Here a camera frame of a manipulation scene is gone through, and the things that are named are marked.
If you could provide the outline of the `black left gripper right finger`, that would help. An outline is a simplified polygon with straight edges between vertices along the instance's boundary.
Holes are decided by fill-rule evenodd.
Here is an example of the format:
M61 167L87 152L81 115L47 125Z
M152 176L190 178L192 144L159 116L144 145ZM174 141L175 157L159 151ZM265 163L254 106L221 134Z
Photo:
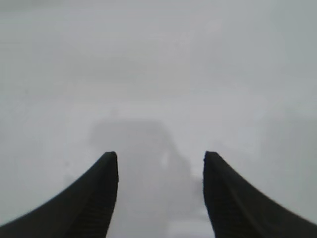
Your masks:
M217 152L204 158L203 194L216 238L315 238L316 224L284 208Z

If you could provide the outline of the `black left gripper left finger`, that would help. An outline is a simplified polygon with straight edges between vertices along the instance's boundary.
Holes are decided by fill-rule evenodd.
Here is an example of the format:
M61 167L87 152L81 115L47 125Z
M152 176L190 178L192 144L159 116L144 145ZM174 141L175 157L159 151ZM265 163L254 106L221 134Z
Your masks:
M105 152L61 193L0 227L2 238L105 238L116 204L117 154Z

